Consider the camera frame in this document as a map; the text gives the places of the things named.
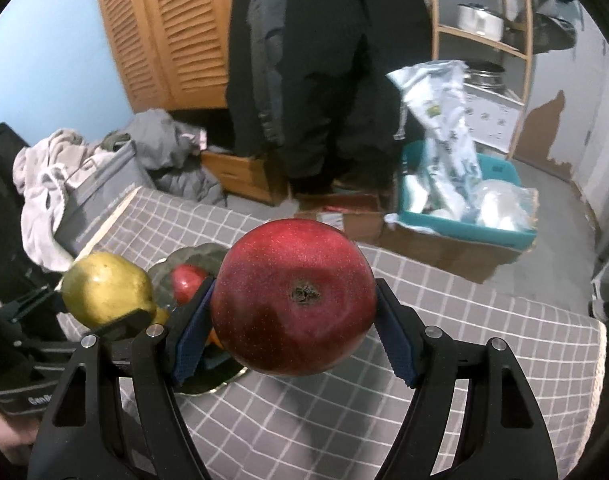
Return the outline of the person left hand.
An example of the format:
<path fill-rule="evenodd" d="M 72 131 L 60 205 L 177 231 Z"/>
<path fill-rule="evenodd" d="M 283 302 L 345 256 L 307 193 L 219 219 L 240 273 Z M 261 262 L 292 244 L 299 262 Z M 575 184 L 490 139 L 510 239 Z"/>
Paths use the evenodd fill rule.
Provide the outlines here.
<path fill-rule="evenodd" d="M 0 450 L 11 463 L 27 465 L 39 426 L 40 420 L 32 416 L 0 413 Z"/>

